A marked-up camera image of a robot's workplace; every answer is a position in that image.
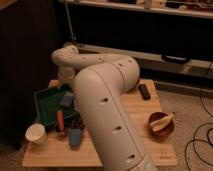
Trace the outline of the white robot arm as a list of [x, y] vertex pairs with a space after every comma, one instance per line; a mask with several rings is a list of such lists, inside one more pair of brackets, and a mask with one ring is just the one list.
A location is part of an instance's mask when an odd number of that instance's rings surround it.
[[121, 99], [139, 82], [137, 62], [127, 55], [81, 54], [73, 45], [54, 51], [52, 61], [77, 71], [69, 85], [104, 170], [157, 171]]

